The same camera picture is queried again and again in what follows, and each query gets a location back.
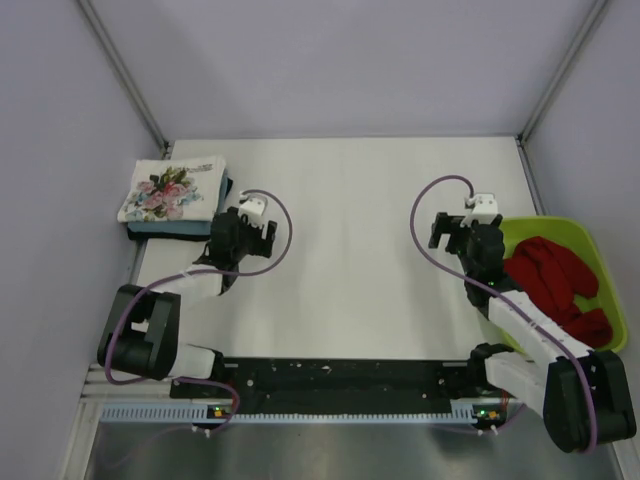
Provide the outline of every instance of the metal frame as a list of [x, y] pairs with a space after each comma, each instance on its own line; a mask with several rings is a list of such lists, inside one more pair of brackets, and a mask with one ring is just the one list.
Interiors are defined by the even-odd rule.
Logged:
[[131, 106], [136, 111], [144, 127], [149, 132], [149, 135], [158, 145], [160, 150], [164, 150], [169, 142], [162, 133], [160, 125], [156, 122], [147, 102], [145, 101], [140, 89], [133, 80], [127, 65], [122, 60], [122, 56], [116, 48], [109, 32], [107, 31], [102, 19], [98, 15], [91, 0], [75, 0], [76, 5], [80, 10], [82, 17], [86, 20], [89, 29], [95, 36], [98, 45], [102, 49], [105, 55], [107, 63], [111, 66], [113, 73], [115, 74], [122, 91], [131, 102]]
[[602, 23], [610, 4], [611, 0], [594, 0], [591, 5], [591, 9], [573, 37], [573, 40], [564, 54], [564, 57], [562, 57], [558, 68], [556, 68], [549, 85], [547, 85], [547, 88], [538, 100], [529, 120], [527, 120], [527, 123], [522, 129], [522, 133], [518, 136], [523, 144], [526, 144], [531, 138], [531, 135], [555, 101], [558, 92], [566, 82], [567, 78], [569, 78], [573, 67], [580, 58], [580, 54], [584, 51], [589, 40], [593, 37], [593, 34], [600, 26], [600, 23]]
[[[154, 118], [151, 109], [145, 101], [140, 88], [133, 79], [127, 65], [116, 48], [109, 32], [93, 4], [93, 0], [74, 0], [82, 17], [87, 22], [98, 45], [103, 51], [108, 64], [111, 66], [124, 94], [131, 102], [132, 107], [140, 117], [144, 127], [149, 132], [159, 149], [163, 152], [163, 159], [171, 158], [172, 145], [164, 136], [160, 125]], [[580, 54], [585, 49], [589, 40], [606, 15], [611, 0], [594, 0], [581, 27], [558, 65], [551, 81], [536, 103], [522, 132], [516, 136], [516, 145], [524, 173], [529, 185], [531, 197], [538, 214], [546, 214], [538, 184], [536, 182], [534, 168], [527, 155], [526, 145], [536, 128], [539, 126], [549, 108], [557, 98], [559, 91], [565, 84], [571, 71], [577, 63]], [[136, 247], [135, 257], [129, 269], [130, 281], [135, 282], [140, 271], [144, 257], [146, 243], [141, 242]], [[102, 368], [91, 365], [85, 380], [85, 386], [80, 398], [78, 410], [74, 420], [69, 446], [61, 464], [57, 477], [59, 479], [84, 479], [89, 465], [91, 449], [93, 447], [103, 407], [110, 400], [145, 402], [145, 403], [169, 403], [178, 402], [169, 398], [169, 382], [148, 382], [142, 385], [129, 385], [126, 387], [113, 386], [105, 381]], [[614, 451], [619, 466], [626, 480], [640, 480], [640, 458], [632, 441], [617, 442]]]

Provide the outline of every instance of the gray wall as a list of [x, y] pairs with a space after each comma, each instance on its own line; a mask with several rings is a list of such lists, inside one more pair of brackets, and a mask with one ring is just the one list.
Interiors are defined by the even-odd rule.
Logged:
[[47, 479], [131, 244], [115, 223], [154, 146], [71, 0], [0, 7], [0, 478]]
[[640, 409], [640, 2], [615, 0], [529, 145], [543, 198], [594, 235], [626, 311]]
[[517, 133], [593, 0], [93, 0], [165, 135]]

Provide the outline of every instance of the purple cable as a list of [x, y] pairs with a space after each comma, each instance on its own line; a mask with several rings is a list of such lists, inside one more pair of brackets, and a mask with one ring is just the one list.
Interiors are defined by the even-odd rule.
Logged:
[[[289, 214], [289, 211], [287, 210], [287, 208], [284, 206], [284, 204], [280, 201], [280, 199], [278, 197], [276, 197], [274, 194], [269, 193], [269, 192], [267, 192], [265, 190], [251, 189], [251, 190], [245, 190], [244, 192], [245, 193], [258, 193], [258, 194], [261, 194], [261, 195], [265, 195], [265, 196], [271, 198], [273, 201], [275, 201], [278, 204], [278, 206], [282, 209], [282, 212], [284, 213], [284, 216], [287, 219], [287, 225], [289, 227], [289, 237], [287, 238], [287, 244], [285, 245], [284, 250], [282, 251], [280, 256], [276, 259], [275, 262], [273, 262], [268, 267], [263, 268], [262, 270], [257, 270], [255, 272], [244, 272], [243, 273], [243, 272], [228, 272], [228, 271], [225, 271], [225, 270], [202, 269], [202, 270], [192, 270], [192, 271], [189, 272], [189, 275], [217, 274], [217, 275], [230, 275], [230, 276], [234, 276], [234, 277], [256, 277], [258, 275], [262, 275], [263, 273], [270, 272], [271, 270], [276, 268], [282, 262], [282, 260], [284, 260], [284, 257], [289, 252], [289, 248], [291, 248], [291, 241], [293, 240], [293, 222], [291, 220], [291, 215]], [[118, 337], [120, 337], [120, 334], [122, 333], [122, 330], [124, 329], [124, 326], [127, 323], [127, 318], [129, 317], [129, 314], [131, 313], [131, 310], [133, 310], [133, 307], [135, 306], [135, 304], [138, 303], [140, 301], [140, 299], [144, 295], [149, 293], [149, 291], [151, 291], [152, 289], [154, 289], [156, 287], [159, 287], [160, 285], [165, 285], [167, 283], [170, 283], [170, 282], [172, 282], [174, 280], [178, 280], [180, 278], [184, 278], [184, 276], [181, 273], [176, 274], [176, 275], [170, 275], [168, 277], [156, 280], [155, 282], [151, 282], [149, 285], [147, 285], [146, 287], [142, 288], [131, 299], [131, 301], [129, 302], [127, 307], [124, 309], [124, 311], [122, 312], [122, 315], [120, 316], [120, 319], [118, 320], [118, 324], [116, 325], [116, 328], [113, 331], [113, 335], [111, 337], [111, 341], [109, 342], [109, 346], [107, 347], [107, 355], [106, 355], [105, 362], [104, 362], [104, 373], [105, 373], [105, 376], [107, 377], [107, 380], [109, 381], [109, 383], [111, 383], [113, 385], [129, 385], [131, 383], [144, 382], [145, 380], [147, 380], [144, 377], [137, 377], [137, 378], [132, 378], [132, 379], [129, 379], [129, 380], [116, 380], [115, 378], [113, 378], [113, 375], [111, 373], [111, 362], [113, 361], [113, 352], [115, 351], [116, 342], [118, 340]], [[214, 382], [213, 380], [204, 380], [204, 379], [200, 379], [200, 378], [191, 378], [191, 377], [177, 377], [175, 380], [180, 381], [180, 382], [184, 382], [184, 383], [193, 383], [193, 384], [197, 384], [197, 385], [210, 385], [212, 387], [222, 388], [222, 389], [227, 390], [228, 392], [231, 393], [231, 396], [233, 397], [231, 413], [227, 416], [227, 418], [225, 419], [224, 422], [219, 424], [218, 427], [213, 430], [214, 433], [218, 433], [221, 430], [225, 429], [229, 425], [229, 422], [234, 417], [236, 412], [238, 411], [238, 408], [240, 407], [240, 396], [238, 395], [238, 392], [233, 387], [231, 387], [231, 386], [229, 386], [227, 384], [220, 383], [220, 382]], [[122, 457], [118, 461], [109, 462], [109, 463], [103, 461], [103, 464], [105, 464], [105, 467], [108, 468], [108, 469], [117, 468], [120, 465], [122, 465], [123, 463], [127, 462], [129, 459], [131, 459], [131, 457], [133, 455], [135, 455], [136, 453], [138, 453], [141, 449], [143, 449], [143, 448], [147, 447], [148, 445], [152, 444], [153, 442], [155, 442], [158, 438], [164, 436], [167, 433], [175, 432], [175, 431], [178, 431], [178, 430], [183, 430], [183, 429], [186, 429], [186, 428], [190, 428], [190, 427], [185, 427], [184, 425], [180, 425], [180, 426], [173, 426], [173, 427], [169, 427], [169, 428], [166, 428], [164, 430], [161, 430], [160, 432], [156, 433], [155, 435], [152, 435], [151, 437], [149, 437], [145, 441], [143, 441], [140, 444], [138, 444], [129, 453], [127, 453], [124, 457]]]
[[473, 196], [473, 194], [474, 194], [473, 185], [471, 184], [471, 182], [467, 178], [465, 178], [465, 177], [463, 177], [461, 175], [445, 175], [443, 177], [435, 179], [429, 185], [424, 187], [422, 189], [422, 191], [418, 194], [418, 197], [416, 198], [415, 202], [413, 202], [413, 207], [411, 207], [411, 216], [409, 217], [409, 229], [411, 230], [411, 238], [413, 239], [413, 243], [415, 243], [416, 247], [418, 248], [418, 251], [420, 251], [422, 256], [425, 257], [429, 262], [431, 262], [436, 267], [444, 270], [445, 272], [453, 275], [454, 277], [458, 277], [458, 278], [464, 280], [465, 282], [468, 282], [468, 283], [470, 283], [470, 284], [472, 284], [472, 285], [474, 285], [474, 286], [476, 286], [478, 288], [481, 288], [485, 292], [489, 293], [490, 295], [492, 295], [494, 297], [499, 298], [504, 303], [509, 305], [528, 324], [533, 325], [534, 329], [538, 333], [540, 333], [540, 335], [542, 335], [547, 340], [549, 340], [551, 343], [553, 343], [556, 347], [558, 347], [558, 349], [569, 359], [569, 361], [571, 362], [573, 367], [576, 369], [576, 373], [578, 374], [578, 378], [580, 379], [580, 384], [582, 386], [582, 391], [584, 393], [584, 399], [585, 399], [585, 402], [587, 404], [587, 412], [589, 414], [589, 431], [590, 431], [590, 433], [589, 433], [589, 444], [587, 445], [587, 448], [583, 451], [583, 453], [592, 453], [593, 450], [596, 447], [596, 442], [598, 440], [598, 426], [596, 424], [596, 411], [595, 411], [595, 407], [593, 405], [593, 399], [591, 398], [591, 389], [589, 388], [589, 382], [587, 381], [587, 377], [584, 374], [584, 371], [582, 370], [582, 367], [580, 366], [580, 363], [578, 362], [578, 359], [569, 351], [569, 349], [567, 347], [565, 347], [561, 342], [556, 340], [555, 337], [553, 337], [551, 334], [549, 334], [544, 328], [542, 328], [539, 325], [537, 325], [533, 321], [533, 319], [531, 317], [529, 317], [529, 315], [526, 314], [526, 312], [524, 310], [522, 310], [520, 307], [518, 307], [518, 305], [516, 305], [508, 297], [505, 297], [504, 295], [502, 295], [497, 290], [494, 290], [493, 288], [490, 288], [490, 287], [486, 286], [485, 284], [480, 283], [477, 280], [474, 280], [473, 278], [470, 278], [470, 277], [467, 277], [466, 275], [458, 273], [455, 270], [447, 267], [446, 265], [443, 265], [442, 263], [438, 262], [420, 244], [420, 241], [418, 240], [418, 235], [416, 234], [416, 226], [415, 226], [415, 219], [416, 219], [416, 212], [418, 210], [418, 205], [420, 204], [420, 201], [422, 200], [422, 197], [424, 197], [425, 194], [429, 190], [431, 190], [438, 183], [444, 182], [446, 180], [460, 180], [461, 182], [464, 182], [469, 187], [470, 196]]
[[[197, 379], [197, 378], [191, 378], [191, 379], [186, 379], [185, 380], [184, 377], [181, 377], [181, 380], [182, 381], [188, 381], [189, 383], [197, 383], [199, 385], [210, 385], [212, 387], [222, 388], [222, 389], [224, 389], [224, 390], [226, 390], [226, 391], [231, 393], [231, 396], [233, 397], [231, 413], [229, 413], [227, 418], [225, 418], [224, 422], [222, 422], [220, 424], [212, 424], [212, 427], [214, 427], [212, 429], [212, 433], [213, 434], [217, 434], [221, 430], [226, 428], [229, 425], [229, 422], [231, 421], [233, 416], [238, 411], [238, 408], [240, 407], [240, 397], [238, 396], [238, 392], [233, 387], [230, 387], [229, 385], [226, 385], [224, 383], [214, 382], [212, 380], [201, 380], [201, 379]], [[165, 428], [163, 430], [160, 430], [159, 432], [151, 435], [149, 438], [147, 438], [147, 439], [143, 440], [142, 442], [138, 443], [135, 447], [133, 447], [131, 450], [129, 450], [129, 452], [127, 454], [125, 454], [124, 456], [122, 456], [121, 458], [116, 460], [115, 462], [111, 462], [111, 461], [106, 460], [104, 458], [104, 451], [102, 449], [98, 450], [98, 457], [97, 458], [100, 460], [100, 463], [102, 464], [102, 466], [104, 468], [106, 468], [107, 470], [113, 470], [115, 468], [120, 467], [121, 465], [123, 465], [124, 463], [128, 462], [129, 460], [131, 460], [131, 458], [134, 455], [137, 455], [138, 453], [140, 453], [140, 451], [142, 451], [143, 449], [147, 448], [149, 445], [154, 443], [160, 437], [165, 436], [167, 433], [177, 432], [179, 430], [191, 430], [191, 427], [188, 427], [186, 425], [172, 425], [171, 427], [167, 427], [167, 428]], [[98, 442], [99, 442], [99, 444], [102, 443], [102, 439], [98, 439]]]
[[[289, 227], [289, 238], [287, 239], [287, 244], [284, 247], [284, 250], [282, 251], [282, 253], [280, 254], [280, 256], [277, 258], [275, 262], [273, 262], [268, 267], [255, 272], [227, 272], [225, 270], [202, 269], [202, 270], [191, 270], [189, 272], [189, 275], [193, 276], [193, 275], [216, 274], [216, 275], [229, 275], [233, 277], [256, 277], [258, 275], [262, 275], [263, 273], [270, 272], [271, 270], [276, 268], [280, 264], [280, 262], [282, 262], [282, 260], [284, 260], [284, 257], [287, 255], [287, 252], [289, 252], [289, 248], [291, 247], [291, 240], [293, 240], [293, 222], [291, 221], [291, 215], [289, 215], [289, 211], [284, 206], [284, 204], [280, 201], [280, 199], [272, 193], [266, 192], [264, 190], [256, 190], [256, 189], [245, 190], [244, 192], [258, 193], [261, 195], [265, 195], [271, 198], [272, 200], [274, 200], [278, 204], [278, 206], [282, 209], [282, 212], [284, 213], [284, 216], [287, 219], [287, 224]], [[165, 285], [167, 283], [170, 283], [174, 280], [178, 280], [181, 278], [184, 278], [184, 276], [181, 273], [177, 273], [175, 275], [170, 275], [168, 277], [156, 280], [155, 282], [151, 282], [149, 285], [141, 289], [131, 299], [127, 307], [124, 309], [124, 311], [122, 312], [122, 315], [120, 315], [120, 319], [118, 320], [118, 324], [116, 325], [116, 328], [113, 330], [113, 335], [111, 337], [111, 341], [109, 342], [109, 346], [107, 347], [107, 355], [104, 361], [104, 373], [109, 383], [113, 385], [129, 385], [131, 383], [144, 382], [146, 380], [146, 378], [143, 378], [143, 377], [132, 378], [129, 380], [116, 380], [115, 378], [113, 378], [113, 375], [111, 374], [111, 362], [113, 361], [113, 352], [115, 351], [115, 348], [116, 348], [116, 342], [118, 341], [118, 338], [120, 337], [120, 334], [122, 333], [122, 330], [124, 329], [124, 326], [127, 323], [127, 318], [129, 317], [131, 310], [133, 310], [133, 307], [135, 306], [135, 304], [138, 303], [144, 295], [149, 293], [149, 291], [151, 291], [152, 289], [159, 287], [160, 285]], [[201, 380], [198, 380], [196, 382], [194, 380], [197, 380], [197, 379], [192, 379], [189, 377], [179, 377], [179, 378], [176, 378], [176, 380], [182, 381], [185, 383], [201, 383], [202, 382]]]

